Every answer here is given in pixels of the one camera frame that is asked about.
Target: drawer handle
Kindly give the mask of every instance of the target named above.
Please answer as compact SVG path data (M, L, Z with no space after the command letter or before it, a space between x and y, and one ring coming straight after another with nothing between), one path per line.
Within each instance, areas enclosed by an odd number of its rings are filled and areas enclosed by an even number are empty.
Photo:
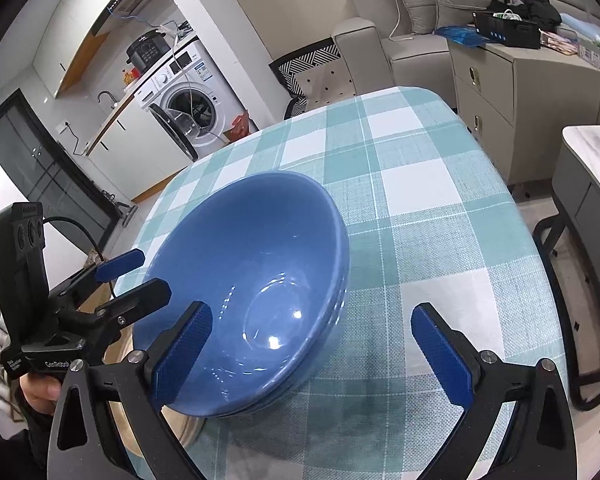
M471 76L471 82L474 84L474 86L480 89L480 74L478 74L478 71L474 67L470 67L469 75Z
M474 116L474 132L478 135L482 135L482 117Z

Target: tablecloth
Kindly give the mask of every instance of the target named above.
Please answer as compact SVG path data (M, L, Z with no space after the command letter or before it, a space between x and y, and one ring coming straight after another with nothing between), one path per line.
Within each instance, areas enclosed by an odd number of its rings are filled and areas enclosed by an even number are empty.
M464 123L419 88L313 110L181 172L134 245L146 263L121 278L117 292L142 282L197 204L267 170L314 178L344 218L351 254L344 339L298 392L253 415L205 423L188 452L207 478L417 478L461 414L411 336L411 311L423 301L478 350L527 365L550 357L565 380L552 293L511 195ZM235 228L249 221L236 216ZM511 409L501 411L475 477L493 459ZM146 464L139 469L152 478Z

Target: black clothing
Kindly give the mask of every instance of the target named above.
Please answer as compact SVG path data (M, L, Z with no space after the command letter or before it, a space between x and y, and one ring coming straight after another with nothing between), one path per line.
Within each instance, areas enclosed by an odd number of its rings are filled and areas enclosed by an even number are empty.
M511 9L523 20L537 23L540 30L555 32L562 23L558 12L549 0L492 0L487 7L487 12L504 12Z
M19 387L15 397L29 429L9 440L0 436L0 479L45 480L46 454L53 417L34 411L27 404Z

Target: washing machine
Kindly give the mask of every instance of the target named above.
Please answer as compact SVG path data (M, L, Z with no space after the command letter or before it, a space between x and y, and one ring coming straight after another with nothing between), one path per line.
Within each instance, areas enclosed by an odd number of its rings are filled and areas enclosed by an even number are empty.
M229 140L223 133L244 113L234 91L197 39L179 48L142 83L135 97L193 161L227 145Z

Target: black door frame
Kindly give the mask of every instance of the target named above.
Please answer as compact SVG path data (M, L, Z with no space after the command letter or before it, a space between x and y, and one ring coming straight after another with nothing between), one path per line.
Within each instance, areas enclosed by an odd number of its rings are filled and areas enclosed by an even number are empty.
M88 198L93 200L95 205L109 217L109 225L106 227L100 240L96 240L96 243L98 244L98 250L102 251L121 218L120 211L102 194L96 185L87 178L87 176L68 155L64 148L62 148L51 136L49 131L45 128L45 125L42 124L36 115L35 111L33 111L33 108L31 108L29 105L29 102L27 101L26 97L24 97L22 90L19 88L9 97L7 97L0 105L0 119L5 115L7 110L12 107L16 107L18 111L22 113L23 117L27 121L27 124L40 141L40 145L42 145L51 154L54 162L60 167L60 169L65 171L75 185L78 186Z

